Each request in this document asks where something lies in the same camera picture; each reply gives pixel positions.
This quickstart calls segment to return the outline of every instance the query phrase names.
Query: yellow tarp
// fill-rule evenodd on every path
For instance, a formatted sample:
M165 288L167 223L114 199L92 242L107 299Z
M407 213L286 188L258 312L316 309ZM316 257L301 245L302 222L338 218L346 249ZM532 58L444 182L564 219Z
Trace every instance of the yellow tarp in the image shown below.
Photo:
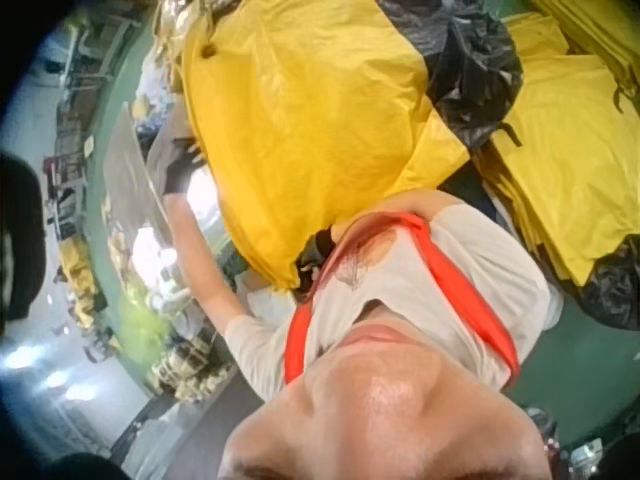
M506 22L524 85L499 131L497 154L480 172L511 204L528 248L543 245L556 272L582 286L594 262L640 233L640 120L631 102L613 101L616 81L594 55L565 55L550 17Z
M533 0L553 15L581 48L598 55L625 93L638 93L640 80L640 9L635 0Z
M215 32L194 25L183 70L233 242L280 287L297 285L310 235L468 159L425 95L421 55L374 0L243 1Z

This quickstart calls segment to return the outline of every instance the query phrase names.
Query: orange strap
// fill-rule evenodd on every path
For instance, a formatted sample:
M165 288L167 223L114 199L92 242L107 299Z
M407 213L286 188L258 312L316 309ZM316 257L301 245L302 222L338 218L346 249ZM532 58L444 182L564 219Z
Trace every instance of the orange strap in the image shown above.
M312 302L318 288L331 277L345 254L392 226L411 232L413 242L438 287L469 330L475 332L511 370L509 382L520 374L520 363L511 335L491 307L458 267L431 241L429 226L410 213L375 213L363 217L350 228L325 262L306 303L293 315L284 355L284 380L291 383L304 371L307 332L311 325Z

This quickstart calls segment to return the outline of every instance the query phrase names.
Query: black glove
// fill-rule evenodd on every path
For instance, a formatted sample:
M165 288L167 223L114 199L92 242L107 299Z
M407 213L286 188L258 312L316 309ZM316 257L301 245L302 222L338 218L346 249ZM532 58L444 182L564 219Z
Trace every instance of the black glove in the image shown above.
M173 160L167 167L163 195L187 193L191 175L204 165L204 156L193 139L173 141Z
M314 274L322 268L335 246L335 242L331 239L331 227L309 237L296 259L296 269L300 278L300 286L296 293L304 295L311 289Z

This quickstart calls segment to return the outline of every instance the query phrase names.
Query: lips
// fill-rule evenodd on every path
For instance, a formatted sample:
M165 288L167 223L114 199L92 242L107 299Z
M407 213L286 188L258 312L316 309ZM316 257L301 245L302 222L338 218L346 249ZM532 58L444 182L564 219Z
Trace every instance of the lips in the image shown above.
M356 343L406 343L414 344L415 340L403 335L386 325L363 325L356 327L338 344L337 348Z

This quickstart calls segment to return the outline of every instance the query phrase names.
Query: black plastic bag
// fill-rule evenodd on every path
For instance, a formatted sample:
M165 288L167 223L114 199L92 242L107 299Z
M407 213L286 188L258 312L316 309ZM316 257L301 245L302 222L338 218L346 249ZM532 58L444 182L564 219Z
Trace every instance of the black plastic bag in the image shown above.
M482 0L378 0L418 50L427 95L469 149L500 126L522 86L522 66L505 25Z
M628 235L613 253L598 259L576 296L598 322L640 330L640 234Z

